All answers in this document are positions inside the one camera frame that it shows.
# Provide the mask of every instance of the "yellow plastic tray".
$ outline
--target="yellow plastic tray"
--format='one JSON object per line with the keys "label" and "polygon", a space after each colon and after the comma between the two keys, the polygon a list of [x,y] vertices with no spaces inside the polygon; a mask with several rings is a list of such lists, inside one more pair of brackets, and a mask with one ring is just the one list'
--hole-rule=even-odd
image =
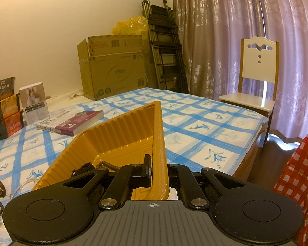
{"label": "yellow plastic tray", "polygon": [[56,158],[33,190],[70,178],[87,162],[114,166],[142,164],[152,156],[152,186],[133,190],[132,200],[166,200],[169,179],[159,101],[117,116],[77,135]]}

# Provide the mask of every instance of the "book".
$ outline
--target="book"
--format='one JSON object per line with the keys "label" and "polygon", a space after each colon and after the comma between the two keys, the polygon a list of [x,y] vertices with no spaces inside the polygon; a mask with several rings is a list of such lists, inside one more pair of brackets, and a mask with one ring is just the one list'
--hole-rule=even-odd
{"label": "book", "polygon": [[20,88],[19,96],[28,125],[49,117],[45,89],[42,82]]}
{"label": "book", "polygon": [[38,130],[75,136],[104,117],[103,111],[61,110],[53,117],[35,123]]}

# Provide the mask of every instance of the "crosshair marking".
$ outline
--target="crosshair marking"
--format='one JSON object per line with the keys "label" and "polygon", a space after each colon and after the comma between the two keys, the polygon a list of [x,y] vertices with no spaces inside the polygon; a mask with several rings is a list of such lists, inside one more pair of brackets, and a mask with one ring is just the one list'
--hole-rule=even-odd
{"label": "crosshair marking", "polygon": [[156,207],[158,207],[159,205],[158,205],[157,203],[153,202],[153,203],[151,203],[149,206],[152,207],[152,208],[156,208]]}

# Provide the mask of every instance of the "packaged food box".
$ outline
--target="packaged food box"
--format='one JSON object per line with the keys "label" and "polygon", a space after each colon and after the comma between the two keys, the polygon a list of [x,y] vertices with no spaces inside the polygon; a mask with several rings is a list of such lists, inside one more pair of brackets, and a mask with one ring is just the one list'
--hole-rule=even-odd
{"label": "packaged food box", "polygon": [[0,101],[15,94],[15,77],[0,80]]}
{"label": "packaged food box", "polygon": [[0,122],[0,140],[10,137],[12,134],[22,129],[24,126],[22,112],[21,110]]}
{"label": "packaged food box", "polygon": [[14,94],[0,101],[0,122],[19,112],[19,94]]}

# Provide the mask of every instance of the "red checkered cloth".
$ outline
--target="red checkered cloth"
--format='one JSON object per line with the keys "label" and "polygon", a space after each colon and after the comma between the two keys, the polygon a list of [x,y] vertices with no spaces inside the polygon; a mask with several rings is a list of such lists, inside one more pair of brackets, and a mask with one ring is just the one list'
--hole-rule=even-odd
{"label": "red checkered cloth", "polygon": [[305,221],[297,241],[301,246],[308,246],[308,135],[293,153],[273,190],[302,207]]}

